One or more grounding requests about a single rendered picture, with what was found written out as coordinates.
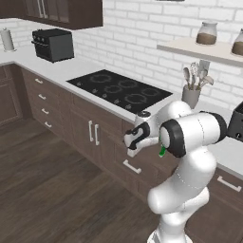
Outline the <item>black toaster oven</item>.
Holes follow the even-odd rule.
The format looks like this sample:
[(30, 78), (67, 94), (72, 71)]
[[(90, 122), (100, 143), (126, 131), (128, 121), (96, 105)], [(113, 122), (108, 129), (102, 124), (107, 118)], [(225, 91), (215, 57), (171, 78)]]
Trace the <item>black toaster oven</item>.
[(32, 32), (36, 55), (52, 63), (74, 57), (72, 33), (59, 28), (37, 29)]

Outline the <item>dark brown corner cupboard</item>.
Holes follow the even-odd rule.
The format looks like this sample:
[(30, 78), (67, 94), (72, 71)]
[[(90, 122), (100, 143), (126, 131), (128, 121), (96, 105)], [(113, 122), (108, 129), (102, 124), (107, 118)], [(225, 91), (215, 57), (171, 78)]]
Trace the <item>dark brown corner cupboard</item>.
[(13, 65), (0, 65), (0, 126), (23, 117), (19, 96), (22, 85), (12, 68)]

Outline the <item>glass jar with brown filling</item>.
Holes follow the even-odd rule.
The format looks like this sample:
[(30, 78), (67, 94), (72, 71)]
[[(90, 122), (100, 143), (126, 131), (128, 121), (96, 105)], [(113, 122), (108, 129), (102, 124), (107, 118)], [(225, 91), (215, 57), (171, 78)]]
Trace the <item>glass jar with brown filling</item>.
[(234, 41), (232, 53), (243, 56), (243, 28), (240, 30), (239, 35)]
[(196, 43), (206, 46), (214, 45), (217, 37), (217, 23), (203, 21), (196, 36)]

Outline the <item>grey spoon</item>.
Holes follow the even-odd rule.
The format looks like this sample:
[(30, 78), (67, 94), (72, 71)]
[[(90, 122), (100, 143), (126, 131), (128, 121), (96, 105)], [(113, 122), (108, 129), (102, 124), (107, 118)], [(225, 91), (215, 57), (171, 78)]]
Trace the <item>grey spoon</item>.
[(190, 90), (190, 72), (189, 72), (188, 67), (183, 68), (183, 75), (184, 75), (184, 78), (187, 82), (188, 89)]

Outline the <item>white paper towel roll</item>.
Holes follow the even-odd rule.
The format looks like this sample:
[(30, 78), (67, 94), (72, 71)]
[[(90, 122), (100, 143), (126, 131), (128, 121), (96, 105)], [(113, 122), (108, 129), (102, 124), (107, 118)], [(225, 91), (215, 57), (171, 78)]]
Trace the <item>white paper towel roll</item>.
[(2, 38), (4, 50), (6, 52), (15, 51), (15, 47), (14, 47), (14, 44), (12, 41), (10, 30), (7, 28), (3, 28), (0, 30), (0, 35)]

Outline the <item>dark brown drawer front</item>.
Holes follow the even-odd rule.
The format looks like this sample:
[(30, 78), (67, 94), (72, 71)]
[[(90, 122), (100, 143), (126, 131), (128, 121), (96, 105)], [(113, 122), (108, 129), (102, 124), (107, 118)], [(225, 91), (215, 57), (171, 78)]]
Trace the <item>dark brown drawer front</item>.
[[(29, 95), (30, 105), (32, 107), (41, 105), (43, 108), (53, 108), (59, 110), (59, 99), (58, 93), (54, 90), (49, 89), (36, 84), (27, 84), (27, 91)], [(38, 97), (39, 94), (47, 97), (46, 100), (42, 100)]]
[[(217, 181), (219, 176), (222, 176), (224, 180), (230, 182), (234, 186), (241, 186), (241, 191), (238, 193)], [(212, 180), (208, 184), (208, 188), (214, 196), (217, 196), (228, 206), (234, 208), (243, 215), (243, 180), (241, 178), (237, 178), (235, 175), (217, 168)]]
[[(136, 194), (146, 196), (148, 191), (165, 179), (164, 173), (151, 161), (151, 157), (142, 152), (133, 158), (127, 155), (125, 146), (111, 141), (109, 148), (113, 149), (113, 158), (110, 160), (110, 170), (125, 187)], [(141, 173), (136, 174), (122, 163), (128, 159), (135, 168), (140, 168)]]
[(61, 121), (61, 113), (60, 113), (60, 109), (59, 110), (55, 110), (53, 108), (45, 108), (46, 111), (49, 111), (49, 114), (46, 115), (44, 112), (42, 112), (42, 106), (41, 105), (38, 105), (38, 106), (34, 106), (32, 107), (32, 112), (38, 112), (38, 113), (41, 113), (42, 115), (45, 115), (47, 118), (51, 118), (53, 119), (54, 121), (56, 121), (57, 123), (59, 123), (60, 125), (62, 125), (62, 121)]
[(27, 86), (28, 95), (31, 98), (48, 101), (58, 96), (58, 86), (56, 84), (24, 68), (22, 69), (22, 73)]
[[(53, 119), (47, 118), (45, 115), (42, 115), (41, 113), (38, 113), (38, 112), (33, 113), (33, 118), (36, 121), (38, 121), (40, 124), (42, 124), (45, 128), (50, 130), (53, 134), (55, 134), (60, 139), (64, 138), (62, 126), (59, 123), (57, 123), (56, 121), (54, 121)], [(47, 126), (45, 126), (45, 122), (48, 122), (49, 124), (51, 124), (52, 127), (48, 128)]]

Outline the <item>pale wall shelf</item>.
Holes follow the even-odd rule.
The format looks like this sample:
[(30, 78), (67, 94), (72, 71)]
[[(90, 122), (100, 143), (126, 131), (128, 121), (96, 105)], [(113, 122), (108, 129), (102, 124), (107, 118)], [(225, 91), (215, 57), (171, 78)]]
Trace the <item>pale wall shelf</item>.
[(212, 46), (200, 45), (194, 38), (179, 38), (157, 45), (157, 49), (163, 51), (243, 68), (243, 56), (233, 55), (231, 48), (232, 46), (227, 43), (216, 43)]

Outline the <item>grey utensil pot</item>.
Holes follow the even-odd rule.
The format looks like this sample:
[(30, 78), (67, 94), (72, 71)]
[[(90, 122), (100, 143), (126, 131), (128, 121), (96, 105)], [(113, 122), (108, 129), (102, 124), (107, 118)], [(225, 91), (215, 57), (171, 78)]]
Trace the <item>grey utensil pot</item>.
[(182, 96), (181, 99), (188, 103), (189, 106), (194, 109), (197, 105), (197, 102), (199, 100), (199, 95), (200, 95), (200, 91), (199, 90), (191, 90), (188, 88), (188, 85), (186, 84), (183, 87), (183, 91), (182, 91)]

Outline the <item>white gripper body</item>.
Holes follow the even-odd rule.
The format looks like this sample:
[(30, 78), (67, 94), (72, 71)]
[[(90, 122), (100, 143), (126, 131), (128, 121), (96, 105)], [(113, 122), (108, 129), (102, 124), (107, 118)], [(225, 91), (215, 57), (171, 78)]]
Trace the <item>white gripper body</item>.
[(158, 138), (148, 138), (137, 143), (137, 148), (135, 150), (127, 149), (127, 155), (133, 158), (141, 149), (155, 145), (159, 142)]

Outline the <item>dark brown wall cupboard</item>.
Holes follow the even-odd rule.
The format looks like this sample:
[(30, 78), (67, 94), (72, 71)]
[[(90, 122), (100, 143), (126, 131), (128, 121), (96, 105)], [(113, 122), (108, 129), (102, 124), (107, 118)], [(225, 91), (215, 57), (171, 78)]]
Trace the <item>dark brown wall cupboard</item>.
[(67, 29), (103, 25), (103, 0), (0, 0), (0, 19), (18, 18)]

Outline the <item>black hob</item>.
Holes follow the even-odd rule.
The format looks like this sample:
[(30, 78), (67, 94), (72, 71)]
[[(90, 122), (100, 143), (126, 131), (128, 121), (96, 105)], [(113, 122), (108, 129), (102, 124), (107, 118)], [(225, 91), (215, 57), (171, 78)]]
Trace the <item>black hob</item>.
[(68, 81), (133, 114), (172, 95), (171, 92), (127, 78), (106, 69)]

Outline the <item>grey whisk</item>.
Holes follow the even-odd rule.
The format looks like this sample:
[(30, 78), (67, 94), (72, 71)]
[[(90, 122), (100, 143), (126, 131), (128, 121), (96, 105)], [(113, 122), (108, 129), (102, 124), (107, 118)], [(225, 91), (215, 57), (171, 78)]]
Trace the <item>grey whisk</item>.
[(192, 75), (192, 84), (191, 84), (191, 89), (194, 89), (194, 85), (196, 83), (196, 77), (198, 73), (198, 68), (199, 64), (196, 62), (191, 63), (190, 65), (190, 70), (191, 70), (191, 75)]

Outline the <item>black toaster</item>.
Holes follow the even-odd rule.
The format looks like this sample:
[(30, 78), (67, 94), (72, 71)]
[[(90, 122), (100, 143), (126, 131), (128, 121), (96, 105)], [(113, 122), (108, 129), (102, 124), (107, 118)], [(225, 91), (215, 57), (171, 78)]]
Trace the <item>black toaster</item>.
[(227, 136), (243, 142), (243, 102), (233, 111)]

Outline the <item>dark brown cupboard door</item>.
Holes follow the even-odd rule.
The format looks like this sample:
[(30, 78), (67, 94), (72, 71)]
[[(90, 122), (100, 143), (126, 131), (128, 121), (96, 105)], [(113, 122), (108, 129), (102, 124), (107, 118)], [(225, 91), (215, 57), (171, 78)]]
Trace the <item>dark brown cupboard door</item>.
[(103, 168), (105, 171), (110, 170), (110, 160), (113, 158), (113, 149), (109, 148), (111, 144), (110, 139), (108, 138), (107, 133), (103, 130), (103, 128), (99, 125), (98, 136), (100, 145), (95, 148), (95, 161), (97, 164)]
[(88, 119), (75, 111), (71, 111), (73, 142), (78, 150), (89, 159), (93, 158), (93, 142), (89, 137)]

